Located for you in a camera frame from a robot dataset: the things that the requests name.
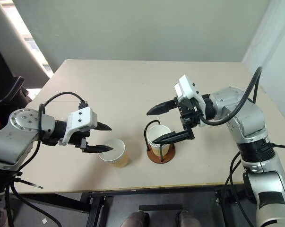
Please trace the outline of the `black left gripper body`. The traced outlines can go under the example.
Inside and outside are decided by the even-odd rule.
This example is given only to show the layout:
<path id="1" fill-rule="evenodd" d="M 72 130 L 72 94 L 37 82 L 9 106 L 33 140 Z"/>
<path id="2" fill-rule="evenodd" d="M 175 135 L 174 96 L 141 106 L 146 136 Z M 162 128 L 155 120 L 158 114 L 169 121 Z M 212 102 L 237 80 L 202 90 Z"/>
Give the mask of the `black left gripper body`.
<path id="1" fill-rule="evenodd" d="M 90 136 L 90 131 L 81 132 L 77 131 L 73 133 L 69 139 L 70 145 L 75 145 L 76 148 L 81 150 L 86 150 L 87 148 L 87 141 L 86 138 Z"/>

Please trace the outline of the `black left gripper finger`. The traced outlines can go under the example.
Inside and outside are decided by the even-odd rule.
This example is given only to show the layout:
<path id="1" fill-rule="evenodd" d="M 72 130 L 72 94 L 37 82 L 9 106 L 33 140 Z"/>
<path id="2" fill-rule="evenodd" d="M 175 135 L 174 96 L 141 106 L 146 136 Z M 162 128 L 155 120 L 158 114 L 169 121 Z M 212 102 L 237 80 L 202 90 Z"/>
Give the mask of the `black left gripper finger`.
<path id="1" fill-rule="evenodd" d="M 97 122 L 96 130 L 98 130 L 98 131 L 111 131 L 112 129 L 110 126 L 108 126 L 104 123 Z"/>
<path id="2" fill-rule="evenodd" d="M 104 153 L 113 150 L 112 147 L 109 147 L 107 145 L 95 145 L 95 146 L 90 146 L 86 145 L 84 148 L 81 149 L 82 152 L 84 153 L 94 153 L 94 154 L 99 154 L 99 153 Z"/>

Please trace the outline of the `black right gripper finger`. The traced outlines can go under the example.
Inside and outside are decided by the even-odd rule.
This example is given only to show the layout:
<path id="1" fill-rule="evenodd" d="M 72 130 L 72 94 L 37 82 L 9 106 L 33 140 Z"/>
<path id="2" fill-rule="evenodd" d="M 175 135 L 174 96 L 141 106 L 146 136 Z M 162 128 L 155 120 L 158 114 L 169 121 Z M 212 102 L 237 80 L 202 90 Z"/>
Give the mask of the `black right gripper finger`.
<path id="1" fill-rule="evenodd" d="M 180 141 L 184 140 L 193 140 L 194 134 L 192 131 L 181 131 L 181 132 L 175 132 L 172 131 L 170 133 L 164 134 L 151 142 L 154 144 L 174 144 Z"/>
<path id="2" fill-rule="evenodd" d="M 175 99 L 157 104 L 147 111 L 147 115 L 161 115 L 178 107 L 178 102 Z"/>

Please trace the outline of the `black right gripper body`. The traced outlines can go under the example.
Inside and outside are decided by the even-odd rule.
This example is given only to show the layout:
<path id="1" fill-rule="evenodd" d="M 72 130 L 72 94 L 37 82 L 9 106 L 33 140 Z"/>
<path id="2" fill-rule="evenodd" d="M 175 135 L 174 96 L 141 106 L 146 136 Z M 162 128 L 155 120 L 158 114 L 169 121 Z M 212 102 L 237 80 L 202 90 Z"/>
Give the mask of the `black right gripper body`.
<path id="1" fill-rule="evenodd" d="M 174 100 L 180 112 L 180 120 L 183 129 L 186 131 L 192 131 L 192 128 L 196 127 L 200 123 L 199 118 L 202 115 L 198 101 L 195 98 L 179 101 L 176 97 Z"/>

